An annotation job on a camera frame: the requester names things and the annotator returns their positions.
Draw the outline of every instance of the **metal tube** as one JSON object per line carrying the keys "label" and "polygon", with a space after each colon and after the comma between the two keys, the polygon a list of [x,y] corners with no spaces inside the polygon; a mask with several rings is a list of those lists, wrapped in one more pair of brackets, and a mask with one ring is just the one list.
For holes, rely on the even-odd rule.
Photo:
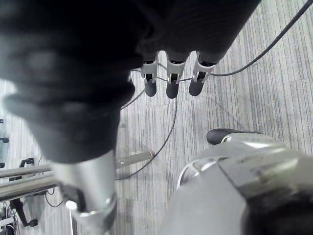
{"label": "metal tube", "polygon": [[115,168],[119,169],[122,167],[130,166],[135,163],[139,163],[145,160],[150,160],[155,155],[154,152],[145,152],[130,155],[126,158],[117,159],[115,161]]}
{"label": "metal tube", "polygon": [[49,165],[39,165],[30,167],[21,167],[16,169],[8,169],[0,171],[0,179],[9,178],[14,176],[23,176],[28,174],[36,174],[41,172],[51,171]]}
{"label": "metal tube", "polygon": [[70,218],[70,231],[71,235],[78,235],[77,231],[77,221],[76,219],[72,216],[72,213],[69,212],[69,218]]}
{"label": "metal tube", "polygon": [[53,173],[10,181],[0,185],[0,202],[33,195],[57,185]]}

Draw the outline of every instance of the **metal clamp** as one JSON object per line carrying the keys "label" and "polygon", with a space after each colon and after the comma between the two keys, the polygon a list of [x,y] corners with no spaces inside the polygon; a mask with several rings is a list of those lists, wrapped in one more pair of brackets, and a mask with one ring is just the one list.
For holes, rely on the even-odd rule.
{"label": "metal clamp", "polygon": [[214,67],[215,67],[215,65],[203,66],[202,64],[200,64],[199,53],[197,53],[197,59],[196,59],[195,65],[194,65],[194,76],[193,76],[192,80],[194,82],[196,82],[198,80],[198,76],[199,76],[200,72],[204,72],[205,76],[203,78],[200,78],[202,83],[204,83],[207,80],[207,78],[210,76],[210,74],[212,73]]}
{"label": "metal clamp", "polygon": [[167,57],[166,65],[167,65],[166,68],[167,68],[168,83],[172,83],[172,75],[177,74],[177,78],[175,79],[176,79],[176,84],[178,84],[185,68],[185,62],[180,63],[180,64],[174,64]]}
{"label": "metal clamp", "polygon": [[158,64],[158,59],[156,57],[155,61],[153,63],[144,63],[141,67],[141,76],[144,78],[145,83],[148,83],[149,77],[148,75],[151,74],[152,76],[152,82],[156,82],[157,78],[157,64]]}

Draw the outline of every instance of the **chair wheel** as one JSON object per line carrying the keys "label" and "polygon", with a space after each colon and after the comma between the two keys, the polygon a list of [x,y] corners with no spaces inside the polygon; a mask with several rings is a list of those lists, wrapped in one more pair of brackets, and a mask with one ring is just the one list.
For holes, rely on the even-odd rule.
{"label": "chair wheel", "polygon": [[29,222],[29,226],[30,227],[35,227],[38,225],[38,220],[37,219],[32,219],[30,222]]}

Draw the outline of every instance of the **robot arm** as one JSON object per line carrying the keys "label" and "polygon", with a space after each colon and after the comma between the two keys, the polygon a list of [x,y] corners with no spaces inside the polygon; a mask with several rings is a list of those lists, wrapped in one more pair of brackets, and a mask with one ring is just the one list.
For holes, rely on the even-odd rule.
{"label": "robot arm", "polygon": [[[0,77],[17,88],[6,107],[26,119],[79,222],[100,232],[113,223],[120,107],[134,92],[129,71],[156,64],[166,50],[174,98],[196,50],[189,92],[198,95],[258,2],[0,0]],[[143,73],[148,95],[155,76]]]}

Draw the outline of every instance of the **silver metal frame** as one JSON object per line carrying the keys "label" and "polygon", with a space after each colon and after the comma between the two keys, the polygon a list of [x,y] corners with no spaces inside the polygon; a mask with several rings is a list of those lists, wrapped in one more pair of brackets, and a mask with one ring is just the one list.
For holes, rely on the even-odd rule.
{"label": "silver metal frame", "polygon": [[[144,152],[130,155],[126,158],[117,159],[115,161],[115,168],[119,169],[138,162],[150,160],[154,155],[154,152]],[[48,164],[40,166],[30,166],[25,168],[0,170],[0,179],[49,171],[51,171],[51,168]],[[24,196],[30,196],[35,193],[54,188],[57,185],[58,182],[52,172],[45,175],[37,175],[28,178],[22,178],[20,180],[10,181],[8,183],[3,183],[0,184],[0,202],[13,200]]]}

